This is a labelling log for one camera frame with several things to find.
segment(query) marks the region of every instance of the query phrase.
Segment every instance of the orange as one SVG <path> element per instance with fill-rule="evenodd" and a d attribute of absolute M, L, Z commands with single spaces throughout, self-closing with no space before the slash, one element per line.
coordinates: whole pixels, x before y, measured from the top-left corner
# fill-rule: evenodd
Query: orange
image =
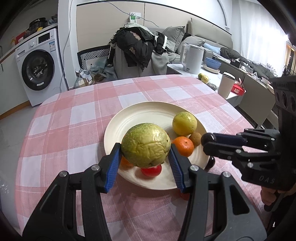
<path fill-rule="evenodd" d="M 124 156 L 122 156 L 120 161 L 120 168 L 121 169 L 129 169 L 133 167 L 133 164 L 131 164 Z"/>
<path fill-rule="evenodd" d="M 180 155 L 185 157 L 189 157 L 194 150 L 194 145 L 192 141 L 187 137 L 177 137 L 176 139 L 174 139 L 172 144 L 175 144 Z"/>

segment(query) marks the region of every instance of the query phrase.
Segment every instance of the power outlet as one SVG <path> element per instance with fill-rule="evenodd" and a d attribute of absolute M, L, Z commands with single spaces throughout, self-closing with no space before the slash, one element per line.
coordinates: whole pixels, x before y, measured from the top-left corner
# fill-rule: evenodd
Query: power outlet
<path fill-rule="evenodd" d="M 130 12 L 130 15 L 136 15 L 137 18 L 141 17 L 141 13 L 140 12 Z"/>

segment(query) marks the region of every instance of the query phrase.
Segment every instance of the gray pillow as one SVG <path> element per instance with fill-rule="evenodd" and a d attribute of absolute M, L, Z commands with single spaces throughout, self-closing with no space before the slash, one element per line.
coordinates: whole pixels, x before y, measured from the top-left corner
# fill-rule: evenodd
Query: gray pillow
<path fill-rule="evenodd" d="M 175 43 L 175 47 L 173 52 L 177 50 L 179 47 L 184 35 L 185 35 L 185 30 L 184 27 L 178 26 L 178 27 L 167 27 L 164 31 L 163 34 L 168 37 L 168 40 L 172 41 Z"/>
<path fill-rule="evenodd" d="M 165 48 L 170 52 L 174 52 L 175 46 L 176 44 L 173 41 L 167 40 L 167 45 Z"/>
<path fill-rule="evenodd" d="M 199 38 L 194 37 L 194 36 L 189 36 L 189 37 L 185 38 L 184 41 L 181 42 L 181 44 L 177 48 L 176 53 L 181 54 L 182 46 L 184 44 L 193 44 L 193 45 L 201 47 L 201 46 L 203 46 L 204 43 L 205 43 L 205 40 L 199 39 Z"/>

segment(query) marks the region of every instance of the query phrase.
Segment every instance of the electric kettle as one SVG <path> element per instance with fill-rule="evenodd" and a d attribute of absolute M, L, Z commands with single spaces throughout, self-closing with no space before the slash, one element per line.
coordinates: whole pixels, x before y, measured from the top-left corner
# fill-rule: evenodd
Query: electric kettle
<path fill-rule="evenodd" d="M 192 44 L 182 46 L 180 62 L 183 70 L 191 74 L 199 74 L 204 55 L 204 48 Z"/>

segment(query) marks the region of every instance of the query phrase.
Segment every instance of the washing machine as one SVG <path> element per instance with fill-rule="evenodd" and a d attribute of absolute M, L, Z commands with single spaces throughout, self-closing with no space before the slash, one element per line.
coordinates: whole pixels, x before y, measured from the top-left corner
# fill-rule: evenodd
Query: washing machine
<path fill-rule="evenodd" d="M 32 106 L 68 90 L 63 77 L 56 28 L 26 41 L 15 54 L 22 84 Z"/>

